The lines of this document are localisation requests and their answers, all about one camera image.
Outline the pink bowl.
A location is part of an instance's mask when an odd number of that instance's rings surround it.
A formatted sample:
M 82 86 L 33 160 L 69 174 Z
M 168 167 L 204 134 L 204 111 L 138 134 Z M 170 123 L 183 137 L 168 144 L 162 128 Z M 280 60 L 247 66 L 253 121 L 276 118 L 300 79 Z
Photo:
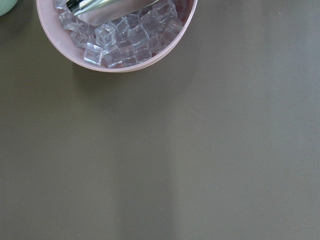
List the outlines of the pink bowl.
M 122 68 L 105 68 L 102 66 L 95 66 L 89 64 L 83 60 L 84 51 L 74 46 L 71 37 L 68 32 L 63 30 L 58 19 L 58 12 L 53 7 L 53 1 L 51 0 L 37 0 L 36 9 L 39 21 L 42 29 L 45 32 L 47 38 L 51 44 L 68 60 L 83 68 L 103 72 L 103 73 L 129 73 L 135 72 L 154 65 L 155 63 L 166 57 L 180 42 L 185 34 L 191 20 L 196 11 L 198 2 L 196 0 L 187 1 L 187 15 L 182 20 L 184 26 L 176 38 L 160 53 L 156 54 L 152 58 L 136 64 L 134 66 L 122 67 Z

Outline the clear acrylic ice cube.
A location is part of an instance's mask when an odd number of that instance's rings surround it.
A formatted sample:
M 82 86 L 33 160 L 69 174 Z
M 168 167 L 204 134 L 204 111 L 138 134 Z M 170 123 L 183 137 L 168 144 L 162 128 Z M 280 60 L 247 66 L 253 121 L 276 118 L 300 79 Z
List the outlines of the clear acrylic ice cube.
M 160 43 L 162 45 L 168 46 L 181 32 L 184 27 L 184 23 L 176 18 L 172 19 L 163 30 L 160 36 Z
M 103 58 L 103 48 L 93 43 L 87 42 L 83 54 L 83 60 L 94 66 L 101 66 Z
M 142 63 L 142 62 L 145 62 L 145 61 L 151 59 L 152 53 L 148 47 L 141 46 L 135 50 L 135 56 L 136 56 L 137 62 Z
M 102 60 L 104 66 L 114 68 L 116 65 L 122 64 L 122 55 L 117 44 L 109 47 L 102 52 Z
M 127 38 L 134 47 L 147 44 L 150 40 L 150 37 L 142 24 L 138 24 L 129 29 L 127 32 Z
M 96 44 L 103 49 L 107 49 L 116 44 L 116 31 L 113 27 L 104 24 L 94 30 Z

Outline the mint green cup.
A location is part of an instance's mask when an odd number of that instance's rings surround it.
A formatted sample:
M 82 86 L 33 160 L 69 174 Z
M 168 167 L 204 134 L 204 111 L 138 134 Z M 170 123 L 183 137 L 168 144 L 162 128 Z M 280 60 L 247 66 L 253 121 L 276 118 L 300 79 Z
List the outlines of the mint green cup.
M 0 16 L 7 14 L 17 4 L 18 0 L 0 0 Z

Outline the metal ice scoop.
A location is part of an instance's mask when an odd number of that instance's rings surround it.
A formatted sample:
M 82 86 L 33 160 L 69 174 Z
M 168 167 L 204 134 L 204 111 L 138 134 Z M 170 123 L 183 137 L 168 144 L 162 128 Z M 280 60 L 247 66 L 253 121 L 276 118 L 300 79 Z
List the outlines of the metal ice scoop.
M 78 19 L 99 26 L 156 2 L 156 0 L 68 0 L 66 7 Z

